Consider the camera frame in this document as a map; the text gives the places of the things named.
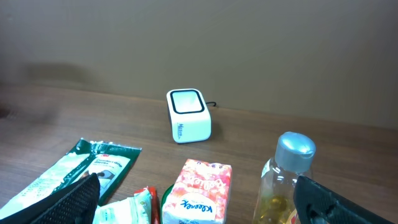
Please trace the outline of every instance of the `wet wipes package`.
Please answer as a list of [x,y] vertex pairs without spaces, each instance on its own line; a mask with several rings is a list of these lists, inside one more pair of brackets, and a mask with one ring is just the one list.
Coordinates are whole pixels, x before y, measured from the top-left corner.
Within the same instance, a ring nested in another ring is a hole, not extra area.
[[232,167],[188,159],[162,207],[163,224],[226,221]]
[[102,205],[123,180],[140,152],[141,148],[81,139],[65,156],[3,206],[0,219],[94,172],[101,185],[98,204]]
[[151,224],[152,196],[147,189],[120,202],[97,208],[93,224]]

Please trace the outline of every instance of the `red packaging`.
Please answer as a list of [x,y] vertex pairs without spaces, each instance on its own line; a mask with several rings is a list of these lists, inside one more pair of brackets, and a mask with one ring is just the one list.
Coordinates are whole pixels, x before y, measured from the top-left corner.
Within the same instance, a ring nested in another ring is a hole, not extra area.
[[150,211],[150,222],[151,224],[160,224],[160,218],[159,218],[159,201],[157,198],[156,194],[156,188],[155,187],[144,187],[143,189],[137,190],[134,193],[141,193],[144,190],[148,190],[150,193],[150,196],[152,196],[152,199],[150,201],[150,205],[152,207],[152,210]]

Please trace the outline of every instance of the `kleenex logo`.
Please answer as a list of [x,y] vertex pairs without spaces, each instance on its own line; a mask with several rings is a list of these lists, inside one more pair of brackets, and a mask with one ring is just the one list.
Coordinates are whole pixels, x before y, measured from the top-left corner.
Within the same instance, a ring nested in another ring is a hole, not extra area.
[[191,205],[190,203],[188,203],[187,200],[182,200],[182,204],[181,204],[181,205],[183,205],[184,208],[186,208],[187,210],[193,208],[193,209],[200,209],[200,210],[202,210],[202,212],[210,212],[210,213],[213,212],[213,210],[211,209],[211,206],[200,205],[200,204],[198,204],[198,205]]
[[184,125],[177,123],[177,126],[178,126],[178,139],[180,139],[182,136],[182,128],[184,127]]

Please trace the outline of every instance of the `white label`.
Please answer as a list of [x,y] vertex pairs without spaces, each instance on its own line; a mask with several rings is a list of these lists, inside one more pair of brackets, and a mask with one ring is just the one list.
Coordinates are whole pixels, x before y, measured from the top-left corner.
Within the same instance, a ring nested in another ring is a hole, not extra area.
[[136,204],[137,220],[139,224],[150,224],[150,204],[151,196],[148,190],[134,194],[134,203]]
[[92,173],[97,173],[101,186],[99,196],[102,196],[129,161],[130,159],[123,156],[99,154],[75,182]]
[[99,222],[101,223],[112,223],[116,220],[115,216],[114,216],[114,209],[113,208],[106,208],[104,210],[101,210],[99,212]]
[[187,193],[175,205],[175,214],[189,220],[214,220],[216,213],[216,203],[199,193]]
[[262,172],[261,172],[261,178],[266,174],[266,172],[269,171],[269,161],[266,163],[266,165],[264,166],[264,168],[262,168]]

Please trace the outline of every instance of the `clear plastic bottle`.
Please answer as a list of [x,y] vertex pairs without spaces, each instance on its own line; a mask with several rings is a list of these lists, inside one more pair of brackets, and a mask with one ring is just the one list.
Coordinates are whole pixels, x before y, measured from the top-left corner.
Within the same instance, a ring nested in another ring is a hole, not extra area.
[[294,187],[300,175],[312,179],[314,142],[303,134],[286,132],[280,136],[275,157],[261,174],[261,186],[253,224],[297,224],[293,202]]

